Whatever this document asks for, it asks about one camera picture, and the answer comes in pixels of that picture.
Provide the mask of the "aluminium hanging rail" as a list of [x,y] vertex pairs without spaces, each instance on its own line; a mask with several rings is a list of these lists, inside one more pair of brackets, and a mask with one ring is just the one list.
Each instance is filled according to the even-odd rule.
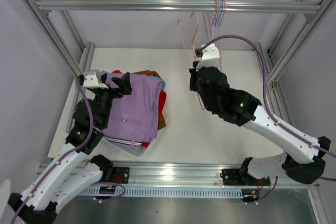
[[236,2],[225,0],[36,0],[40,10],[108,10],[167,12],[244,12],[272,14],[316,14],[314,2]]

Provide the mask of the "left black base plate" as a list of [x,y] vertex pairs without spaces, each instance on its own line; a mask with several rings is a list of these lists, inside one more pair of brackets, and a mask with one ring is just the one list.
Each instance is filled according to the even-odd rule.
[[96,197],[100,202],[111,201],[121,198],[126,193],[123,184],[127,184],[129,169],[117,167],[112,174],[103,176],[95,185],[99,185],[99,195]]

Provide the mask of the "teal trousers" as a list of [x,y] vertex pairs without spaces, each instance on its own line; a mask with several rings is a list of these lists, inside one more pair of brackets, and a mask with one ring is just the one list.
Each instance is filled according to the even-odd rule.
[[156,76],[149,76],[150,78],[154,79],[154,80],[157,80],[159,82],[159,86],[161,87],[161,90],[165,90],[166,88],[166,83],[163,79],[159,78],[159,77],[156,77]]

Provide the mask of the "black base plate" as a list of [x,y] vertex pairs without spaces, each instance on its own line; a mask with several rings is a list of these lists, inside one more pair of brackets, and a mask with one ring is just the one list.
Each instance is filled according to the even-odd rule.
[[249,186],[262,189],[265,186],[271,185],[269,178],[256,179],[238,168],[222,169],[220,177],[225,186]]
[[95,185],[99,185],[99,195],[96,197],[100,202],[111,201],[121,198],[126,193],[123,184],[127,184],[129,169],[117,167],[112,174],[103,176]]

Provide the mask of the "pink hanger of lilac trousers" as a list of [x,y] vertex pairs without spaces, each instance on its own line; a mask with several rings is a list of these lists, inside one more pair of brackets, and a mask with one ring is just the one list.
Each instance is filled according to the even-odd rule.
[[177,20],[177,28],[178,28],[178,33],[179,33],[181,44],[182,44],[182,50],[184,52],[185,60],[189,68],[192,66],[191,57],[193,57],[193,60],[196,60],[196,54],[194,52],[195,38],[197,36],[198,27],[200,24],[199,16],[197,12],[192,12],[190,14],[190,18],[193,18],[193,17],[195,17],[196,27],[192,34],[188,32],[188,30],[184,26],[181,19]]

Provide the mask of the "white plastic basket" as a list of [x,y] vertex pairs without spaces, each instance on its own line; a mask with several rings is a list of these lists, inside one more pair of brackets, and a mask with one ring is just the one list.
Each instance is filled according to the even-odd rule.
[[124,140],[120,138],[108,137],[106,135],[104,138],[113,146],[136,158],[144,157],[155,146],[155,142],[151,143],[139,142],[135,140]]

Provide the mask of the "brown trousers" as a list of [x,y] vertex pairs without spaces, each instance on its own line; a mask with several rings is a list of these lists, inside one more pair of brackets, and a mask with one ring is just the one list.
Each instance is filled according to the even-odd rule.
[[[156,71],[153,71],[153,70],[143,70],[143,71],[134,72],[133,74],[142,74],[146,76],[156,76],[156,77],[161,78],[160,75]],[[158,110],[159,110],[158,118],[159,119],[158,119],[157,130],[161,130],[166,127],[166,121],[163,115],[163,109],[166,103],[166,97],[167,97],[166,92],[161,90],[160,95],[159,95],[159,105],[158,105]]]

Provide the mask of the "pink hanger of yellow trousers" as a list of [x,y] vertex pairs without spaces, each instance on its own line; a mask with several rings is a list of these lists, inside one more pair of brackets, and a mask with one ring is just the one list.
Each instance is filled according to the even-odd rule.
[[221,35],[221,26],[226,13],[226,0],[215,0],[215,12],[203,13],[205,36],[208,40]]

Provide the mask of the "blue hanger of teal trousers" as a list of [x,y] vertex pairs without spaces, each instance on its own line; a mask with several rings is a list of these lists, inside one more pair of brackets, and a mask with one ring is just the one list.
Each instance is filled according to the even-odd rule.
[[[222,23],[226,14],[226,0],[217,0],[217,14],[215,15],[217,18],[217,35],[216,38],[222,35]],[[215,43],[216,47],[219,51],[219,61],[218,61],[218,68],[222,71],[222,43],[218,40]]]

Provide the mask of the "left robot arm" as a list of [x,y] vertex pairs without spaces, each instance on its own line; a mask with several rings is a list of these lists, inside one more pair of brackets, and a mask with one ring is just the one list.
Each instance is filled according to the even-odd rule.
[[24,223],[53,223],[63,207],[91,185],[116,188],[128,182],[129,171],[115,167],[99,154],[90,154],[103,138],[114,99],[132,93],[130,73],[108,77],[98,70],[87,71],[76,79],[82,95],[74,108],[73,128],[60,152],[36,180],[21,193],[12,193],[8,205],[11,220]]

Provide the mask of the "aluminium frame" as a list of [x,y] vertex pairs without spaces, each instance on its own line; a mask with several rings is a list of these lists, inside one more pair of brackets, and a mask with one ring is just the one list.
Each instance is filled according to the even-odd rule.
[[[74,61],[73,57],[69,54],[63,40],[57,34],[57,31],[55,30],[53,25],[50,23],[48,17],[43,15],[43,11],[50,11],[50,10],[40,10],[35,3],[36,0],[24,0],[24,1],[27,3],[28,7],[31,8],[32,13],[36,16],[37,20],[41,23],[41,27],[44,29],[46,35],[49,37],[51,42],[54,44],[55,48],[59,51],[60,55],[64,58],[65,62],[68,64],[70,70],[72,71],[74,75],[75,82],[76,82],[76,79],[78,78],[78,76],[83,74],[84,71],[80,69],[79,65]],[[266,60],[265,60],[265,57],[262,51],[259,49],[259,47],[256,44],[251,45],[261,63],[261,69],[262,69],[262,75],[263,75],[262,88],[264,92],[267,92],[269,90],[270,84],[276,81],[276,79],[280,76],[282,70],[285,68],[286,64],[289,62],[290,57],[294,56],[297,53],[297,51],[300,49],[300,47],[304,45],[304,43],[308,40],[310,34],[313,32],[316,25],[320,22],[320,20],[322,19],[326,11],[334,3],[335,3],[335,0],[322,0],[322,2],[319,3],[321,4],[321,9],[317,11],[316,14],[311,14],[313,17],[312,21],[306,23],[303,30],[300,32],[298,37],[295,39],[295,41],[293,42],[293,44],[291,45],[287,53],[278,61],[278,63],[272,69],[271,72],[268,72],[266,69],[267,68]],[[218,40],[222,40],[222,36],[212,39],[211,41],[209,41],[208,43],[204,44],[203,46],[199,48],[205,49],[210,44],[215,44],[215,42]],[[205,108],[200,96],[198,94],[197,96],[199,98],[199,101],[202,107]],[[260,100],[260,102],[266,106],[268,112],[271,112],[269,105],[268,105],[267,98],[263,98],[262,100]],[[325,152],[325,155],[326,154],[330,154],[329,149]],[[269,176],[265,178],[270,179],[271,177],[278,178],[280,176]]]

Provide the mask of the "blue hanger of brown trousers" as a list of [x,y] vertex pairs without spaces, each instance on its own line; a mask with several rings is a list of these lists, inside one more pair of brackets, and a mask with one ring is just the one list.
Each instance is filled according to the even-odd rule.
[[[216,2],[216,12],[211,14],[212,17],[212,38],[217,38],[221,35],[221,25],[226,12],[226,1],[225,0],[215,0]],[[218,68],[222,71],[222,45],[221,41],[215,42],[215,46],[219,51],[219,61]]]

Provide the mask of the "pink hanger of red trousers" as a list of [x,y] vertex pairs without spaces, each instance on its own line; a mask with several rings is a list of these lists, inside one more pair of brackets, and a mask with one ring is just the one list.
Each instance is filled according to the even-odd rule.
[[217,18],[214,13],[202,13],[206,38],[212,40],[217,35]]

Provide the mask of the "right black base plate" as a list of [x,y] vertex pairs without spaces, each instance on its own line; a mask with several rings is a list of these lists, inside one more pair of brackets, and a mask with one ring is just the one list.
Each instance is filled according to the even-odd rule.
[[262,189],[265,186],[271,185],[269,178],[256,179],[238,168],[222,169],[220,177],[225,186],[249,186]]

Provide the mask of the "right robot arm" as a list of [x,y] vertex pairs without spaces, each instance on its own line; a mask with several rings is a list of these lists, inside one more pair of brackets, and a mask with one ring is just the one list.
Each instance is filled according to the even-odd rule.
[[195,61],[189,69],[190,90],[200,96],[205,109],[225,122],[263,136],[283,150],[266,158],[245,158],[234,178],[228,172],[222,173],[225,183],[256,185],[265,177],[287,176],[309,185],[322,178],[326,166],[323,156],[331,143],[328,138],[305,135],[268,112],[250,93],[231,88],[226,75],[216,67],[198,68],[199,64]]

